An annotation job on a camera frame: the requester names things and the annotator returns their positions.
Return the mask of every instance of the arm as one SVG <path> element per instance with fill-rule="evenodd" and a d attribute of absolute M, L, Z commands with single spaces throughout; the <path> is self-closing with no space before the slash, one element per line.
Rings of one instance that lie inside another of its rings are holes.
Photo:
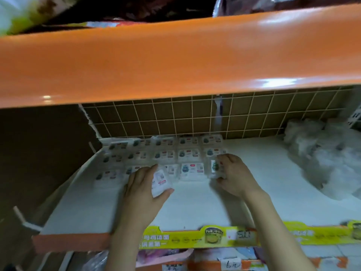
<path fill-rule="evenodd" d="M 154 220 L 174 189 L 152 196 L 152 180 L 157 165 L 144 167 L 129 176 L 118 227 L 111 237 L 105 271 L 133 271 L 143 232 Z"/>
<path fill-rule="evenodd" d="M 271 271 L 316 271 L 300 245 L 287 230 L 271 198 L 256 182 L 242 160 L 232 154 L 219 155 L 226 179 L 217 179 L 224 190 L 243 199 L 255 222 Z"/>

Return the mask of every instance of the person's left hand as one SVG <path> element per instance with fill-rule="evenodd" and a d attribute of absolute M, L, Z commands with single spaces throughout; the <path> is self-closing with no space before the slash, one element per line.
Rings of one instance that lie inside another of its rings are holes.
<path fill-rule="evenodd" d="M 143 167 L 129 176 L 121 208 L 119 225 L 142 230 L 154 220 L 165 201 L 173 193 L 170 188 L 156 198 L 152 196 L 152 180 L 158 165 Z"/>

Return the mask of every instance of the metal grid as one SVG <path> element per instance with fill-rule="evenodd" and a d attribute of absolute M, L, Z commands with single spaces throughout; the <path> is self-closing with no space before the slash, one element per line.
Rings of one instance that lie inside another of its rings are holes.
<path fill-rule="evenodd" d="M 262 132 L 264 130 L 274 130 L 275 134 L 281 134 L 282 131 L 284 130 L 284 121 L 287 117 L 288 114 L 290 113 L 299 113 L 299 112 L 303 112 L 303 115 L 302 115 L 302 119 L 305 118 L 305 115 L 306 115 L 306 112 L 308 111 L 312 111 L 312 112 L 322 112 L 322 115 L 318 118 L 319 120 L 322 120 L 324 118 L 324 115 L 327 111 L 332 111 L 332 110 L 336 110 L 336 111 L 339 111 L 339 110 L 342 110 L 343 108 L 329 108 L 332 101 L 337 97 L 337 94 L 339 93 L 339 91 L 350 91 L 352 90 L 352 87 L 338 87 L 338 88 L 330 88 L 329 90 L 325 89 L 325 88 L 318 88 L 314 91 L 310 91 L 310 90 L 305 90 L 305 89 L 299 89 L 299 90 L 292 90 L 292 91 L 287 91 L 285 93 L 281 93 L 281 94 L 278 94 L 278 91 L 273 91 L 272 94 L 262 94 L 262 95 L 259 95 L 258 92 L 253 92 L 251 95 L 246 95 L 246 96 L 243 96 L 243 95 L 239 95 L 239 94 L 230 94 L 228 96 L 225 96 L 223 97 L 222 96 L 222 100 L 225 100 L 225 99 L 231 99 L 231 104 L 230 104 L 230 114 L 227 115 L 227 116 L 222 116 L 222 117 L 228 117 L 228 125 L 227 125 L 227 129 L 226 130 L 221 130 L 221 131 L 217 131 L 217 132 L 214 132 L 212 131 L 211 129 L 211 126 L 212 126 L 212 120 L 214 120 L 214 118 L 216 118 L 216 116 L 207 116 L 207 117 L 197 117 L 195 118 L 193 116 L 193 102 L 195 101 L 208 101 L 208 100 L 214 100 L 216 97 L 218 97 L 218 95 L 213 95 L 212 98 L 207 98 L 207 99 L 194 99 L 193 97 L 191 97 L 190 100 L 174 100 L 174 98 L 171 98 L 169 101 L 162 101 L 160 103 L 171 103 L 171 106 L 172 106 L 172 113 L 173 113 L 173 118 L 172 119 L 157 119 L 157 113 L 156 113 L 156 109 L 155 109 L 155 102 L 154 100 L 152 99 L 151 100 L 151 103 L 136 103 L 136 101 L 131 101 L 131 104 L 115 104 L 114 102 L 113 103 L 113 106 L 116 107 L 116 106 L 133 106 L 134 109 L 135 109 L 135 112 L 136 112 L 136 116 L 137 116 L 137 121 L 132 121 L 132 123 L 139 123 L 140 125 L 140 129 L 141 129 L 141 135 L 139 135 L 139 137 L 143 137 L 143 138 L 146 138 L 148 136 L 156 136 L 156 135 L 159 135 L 160 134 L 160 128 L 159 128 L 159 122 L 161 121 L 169 121 L 169 120 L 173 120 L 174 122 L 174 129 L 175 129 L 175 132 L 172 133 L 172 134 L 175 134 L 177 136 L 193 136 L 193 135 L 201 135 L 201 134 L 206 134 L 206 133 L 222 133 L 223 134 L 223 137 L 225 139 L 228 138 L 228 134 L 229 133 L 232 133 L 232 132 L 241 132 L 243 131 L 243 134 L 242 134 L 242 138 L 245 136 L 245 134 L 248 132 L 248 131 L 259 131 L 259 135 L 258 136 L 262 136 Z M 327 107 L 324 108 L 324 109 L 312 109 L 312 110 L 309 110 L 310 106 L 312 105 L 316 95 L 318 93 L 323 93 L 323 92 L 335 92 L 335 94 L 333 95 L 332 99 L 329 101 L 329 103 L 327 104 Z M 299 95 L 299 94 L 305 94 L 305 93 L 314 93 L 312 99 L 310 100 L 310 102 L 308 103 L 308 106 L 305 110 L 297 110 L 297 111 L 290 111 L 290 107 L 296 97 L 296 95 Z M 271 104 L 273 102 L 273 99 L 274 99 L 274 96 L 275 95 L 292 95 L 292 99 L 288 105 L 288 108 L 286 111 L 282 111 L 282 112 L 270 112 L 270 107 L 271 107 Z M 251 112 L 251 109 L 252 109 L 252 104 L 253 104 L 253 100 L 257 97 L 265 97 L 265 96 L 271 96 L 271 100 L 270 100 L 270 103 L 268 105 L 268 109 L 267 109 L 267 112 L 265 113 L 250 113 Z M 233 100 L 234 99 L 238 99 L 238 98 L 251 98 L 251 101 L 250 101 L 250 107 L 248 109 L 248 113 L 245 114 L 245 115 L 231 115 L 232 113 L 232 106 L 233 106 Z M 189 118 L 189 119 L 192 119 L 192 132 L 177 132 L 177 127 L 176 127 L 176 121 L 177 120 L 184 120 L 186 118 L 175 118 L 174 116 L 174 106 L 173 104 L 175 102 L 177 103 L 180 103 L 180 102 L 192 102 L 192 116 Z M 143 104 L 151 104 L 152 107 L 153 107 L 153 111 L 154 111 L 154 114 L 155 114 L 155 120 L 140 120 L 139 119 L 139 116 L 138 116 L 138 113 L 137 113 L 137 109 L 135 108 L 137 105 L 143 105 Z M 105 129 L 106 131 L 108 132 L 109 134 L 109 137 L 113 137 L 113 138 L 128 138 L 130 137 L 128 134 L 127 134 L 127 131 L 123 125 L 123 122 L 121 120 L 121 116 L 119 115 L 118 111 L 117 111 L 117 114 L 118 114 L 118 117 L 119 117 L 119 122 L 116 122 L 116 123 L 121 123 L 122 126 L 123 126 L 123 129 L 124 129 L 124 133 L 125 135 L 124 136 L 112 136 L 111 135 L 111 132 L 108 130 L 108 127 L 107 125 L 110 125 L 110 124 L 113 124 L 113 123 L 105 123 L 102 116 L 101 116 L 101 113 L 99 112 L 98 108 L 101 108 L 101 107 L 108 107 L 109 105 L 96 105 L 96 106 L 93 106 L 93 107 L 90 107 L 90 106 L 86 106 L 85 107 L 85 110 L 88 109 L 88 108 L 95 108 L 97 110 L 97 113 L 99 114 L 99 117 L 101 118 L 102 122 L 101 123 L 93 123 L 91 121 L 91 118 L 90 118 L 90 121 L 89 121 L 89 124 L 92 125 L 92 127 L 97 127 L 98 125 L 104 125 L 105 126 Z M 212 115 L 212 106 L 213 104 L 210 105 L 210 115 Z M 284 114 L 283 116 L 283 119 L 281 121 L 281 123 L 279 124 L 278 127 L 274 127 L 274 128 L 264 128 L 264 125 L 265 125 L 265 122 L 266 122 L 266 118 L 267 118 L 267 115 L 269 114 Z M 247 129 L 247 124 L 248 124 L 248 121 L 249 121 L 249 118 L 250 118 L 250 115 L 265 115 L 264 117 L 264 121 L 263 121 L 263 124 L 262 124 L 262 127 L 260 128 L 255 128 L 255 129 Z M 230 130 L 229 129 L 229 126 L 230 126 L 230 118 L 231 117 L 235 117 L 235 116 L 246 116 L 246 123 L 245 123 L 245 126 L 243 129 L 240 129 L 240 130 Z M 194 123 L 193 123 L 193 120 L 194 119 L 202 119 L 202 118 L 210 118 L 210 124 L 209 124 L 209 129 L 206 131 L 206 132 L 195 132 L 194 131 Z M 141 123 L 142 122 L 156 122 L 157 124 L 157 131 L 155 131 L 155 133 L 151 134 L 151 135 L 144 135 L 144 132 L 143 132 L 143 129 L 142 129 L 142 125 Z"/>

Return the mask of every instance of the orange shelf edge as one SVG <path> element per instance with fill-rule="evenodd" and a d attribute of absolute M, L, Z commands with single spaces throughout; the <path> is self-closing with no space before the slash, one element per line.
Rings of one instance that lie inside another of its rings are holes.
<path fill-rule="evenodd" d="M 0 108 L 361 83 L 361 5 L 0 38 Z"/>

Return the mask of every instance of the hand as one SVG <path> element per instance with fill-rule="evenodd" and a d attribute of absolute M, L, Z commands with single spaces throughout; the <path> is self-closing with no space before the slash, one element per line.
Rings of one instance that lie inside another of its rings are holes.
<path fill-rule="evenodd" d="M 246 193 L 262 190 L 240 157 L 233 154 L 222 154 L 218 155 L 218 160 L 224 166 L 226 179 L 218 178 L 217 182 L 225 191 L 244 199 Z"/>
<path fill-rule="evenodd" d="M 124 193 L 119 226 L 127 224 L 143 231 L 154 220 L 174 189 L 168 189 L 156 198 L 152 196 L 152 180 L 158 165 L 143 167 L 129 176 Z"/>

